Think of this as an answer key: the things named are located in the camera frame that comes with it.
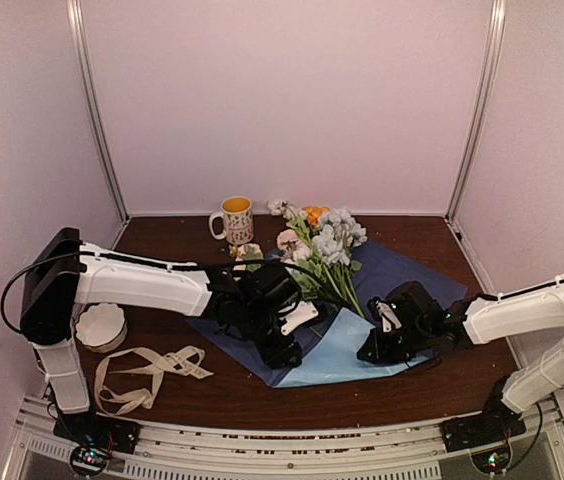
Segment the blue tissue paper sheet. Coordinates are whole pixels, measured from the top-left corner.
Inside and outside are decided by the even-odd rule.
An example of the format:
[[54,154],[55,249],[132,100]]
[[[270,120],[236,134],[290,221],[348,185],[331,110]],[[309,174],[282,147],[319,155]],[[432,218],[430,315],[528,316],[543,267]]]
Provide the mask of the blue tissue paper sheet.
[[[361,270],[353,275],[361,306],[410,280],[422,283],[444,307],[462,299],[467,292],[465,285],[373,241],[356,248],[353,257],[362,263]],[[239,340],[235,330],[222,333],[216,322],[201,318],[189,318],[187,323],[271,388],[390,377],[433,359],[433,351],[425,350],[414,359],[396,365],[373,365],[358,360],[357,351],[373,324],[350,310],[337,310],[330,304],[326,306],[323,321],[299,327],[293,332],[302,348],[303,358],[301,365],[292,369],[267,367],[255,345]]]

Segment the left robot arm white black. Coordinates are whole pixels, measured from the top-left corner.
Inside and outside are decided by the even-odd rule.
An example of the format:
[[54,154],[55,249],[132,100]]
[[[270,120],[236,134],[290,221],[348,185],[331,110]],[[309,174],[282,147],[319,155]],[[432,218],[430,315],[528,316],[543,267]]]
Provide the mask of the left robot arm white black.
[[[248,266],[255,271],[248,271]],[[99,442],[106,424],[91,409],[92,396],[73,340],[75,305],[109,303],[172,311],[234,328],[272,369],[300,365],[302,349],[284,334],[285,304],[300,299],[287,267],[273,260],[224,264],[173,263],[127,255],[61,229],[37,259],[10,283],[24,282],[18,324],[39,356],[58,410],[85,444]]]

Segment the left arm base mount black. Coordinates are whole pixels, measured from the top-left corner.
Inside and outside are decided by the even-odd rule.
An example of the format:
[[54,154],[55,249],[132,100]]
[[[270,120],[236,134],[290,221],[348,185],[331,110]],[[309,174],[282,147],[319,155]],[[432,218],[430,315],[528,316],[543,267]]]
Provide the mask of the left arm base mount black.
[[137,422],[100,416],[91,410],[65,414],[54,401],[46,410],[54,421],[53,434],[75,444],[68,464],[78,477],[91,479],[109,467],[116,453],[135,452],[141,431]]

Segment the pink fake flower stem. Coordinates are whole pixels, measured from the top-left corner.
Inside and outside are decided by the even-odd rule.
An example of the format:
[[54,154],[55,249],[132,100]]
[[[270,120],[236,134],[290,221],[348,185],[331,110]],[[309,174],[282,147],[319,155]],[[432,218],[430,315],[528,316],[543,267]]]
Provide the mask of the pink fake flower stem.
[[308,260],[311,256],[311,248],[299,238],[293,229],[282,231],[277,236],[276,242],[285,263],[298,264],[300,261]]

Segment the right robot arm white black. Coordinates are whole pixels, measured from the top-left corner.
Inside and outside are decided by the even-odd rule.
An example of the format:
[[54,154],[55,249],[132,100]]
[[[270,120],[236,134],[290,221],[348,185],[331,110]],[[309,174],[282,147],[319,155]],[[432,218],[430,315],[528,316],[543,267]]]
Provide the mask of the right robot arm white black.
[[[425,350],[470,349],[493,340],[564,328],[564,274],[511,293],[479,294],[443,308],[417,281],[398,285],[368,303],[380,326],[373,328],[357,357],[376,365],[412,360]],[[526,367],[494,385],[475,419],[481,440],[497,440],[533,404],[564,387],[564,337]]]

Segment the floral mug yellow inside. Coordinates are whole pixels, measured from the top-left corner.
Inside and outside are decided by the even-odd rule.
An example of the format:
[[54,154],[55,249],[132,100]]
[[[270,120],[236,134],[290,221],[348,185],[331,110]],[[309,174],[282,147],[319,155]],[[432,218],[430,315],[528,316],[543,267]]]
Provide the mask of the floral mug yellow inside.
[[244,196],[230,197],[221,204],[221,210],[208,219],[211,236],[234,246],[250,243],[254,238],[252,202]]

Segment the white small fake flower stem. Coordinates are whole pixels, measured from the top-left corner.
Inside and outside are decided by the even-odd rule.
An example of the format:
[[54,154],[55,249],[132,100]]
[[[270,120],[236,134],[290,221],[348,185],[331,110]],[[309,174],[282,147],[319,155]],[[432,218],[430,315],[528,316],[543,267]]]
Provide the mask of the white small fake flower stem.
[[307,242],[310,239],[308,214],[304,210],[285,199],[271,200],[267,207],[272,216],[282,217],[285,220],[286,229],[278,235],[281,243]]

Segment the orange fake flower stem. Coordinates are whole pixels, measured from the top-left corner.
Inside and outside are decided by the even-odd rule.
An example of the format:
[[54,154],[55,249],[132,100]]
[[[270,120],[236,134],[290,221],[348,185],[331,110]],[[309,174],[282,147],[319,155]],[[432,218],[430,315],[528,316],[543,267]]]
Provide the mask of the orange fake flower stem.
[[329,207],[306,206],[302,209],[306,222],[311,226],[317,226],[320,217],[329,212]]

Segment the white hydrangea fake flower bunch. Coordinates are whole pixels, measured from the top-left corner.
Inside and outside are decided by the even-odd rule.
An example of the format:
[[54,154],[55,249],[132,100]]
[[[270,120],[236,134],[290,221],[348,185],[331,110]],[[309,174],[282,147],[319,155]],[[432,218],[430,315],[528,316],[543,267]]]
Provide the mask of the white hydrangea fake flower bunch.
[[305,301],[326,301],[331,297],[328,280],[323,272],[322,263],[313,257],[292,260],[297,269],[290,272],[298,283]]

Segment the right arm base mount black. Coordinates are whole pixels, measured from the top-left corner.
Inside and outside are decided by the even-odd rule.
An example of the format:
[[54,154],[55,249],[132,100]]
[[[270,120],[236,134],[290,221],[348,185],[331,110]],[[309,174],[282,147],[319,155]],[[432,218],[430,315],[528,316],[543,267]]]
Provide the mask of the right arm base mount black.
[[502,377],[494,384],[480,413],[455,417],[440,424],[448,453],[505,442],[526,432],[521,413],[512,411],[502,402],[506,380]]

